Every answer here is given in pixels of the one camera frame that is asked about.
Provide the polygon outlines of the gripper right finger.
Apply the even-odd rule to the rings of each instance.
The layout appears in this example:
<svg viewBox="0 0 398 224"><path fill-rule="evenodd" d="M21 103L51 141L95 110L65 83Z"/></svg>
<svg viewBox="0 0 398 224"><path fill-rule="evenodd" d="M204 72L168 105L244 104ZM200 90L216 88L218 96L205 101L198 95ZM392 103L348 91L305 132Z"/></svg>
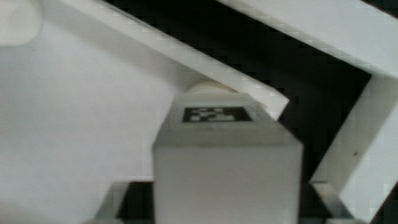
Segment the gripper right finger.
<svg viewBox="0 0 398 224"><path fill-rule="evenodd" d="M298 224L365 224L351 215L330 184L308 182L301 188Z"/></svg>

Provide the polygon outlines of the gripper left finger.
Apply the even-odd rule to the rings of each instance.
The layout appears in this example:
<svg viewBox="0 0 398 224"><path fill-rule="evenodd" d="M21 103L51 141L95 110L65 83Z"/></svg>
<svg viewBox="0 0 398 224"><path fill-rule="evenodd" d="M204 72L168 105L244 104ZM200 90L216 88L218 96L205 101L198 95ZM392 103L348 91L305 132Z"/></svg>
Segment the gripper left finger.
<svg viewBox="0 0 398 224"><path fill-rule="evenodd" d="M152 182L115 182L83 224L154 224Z"/></svg>

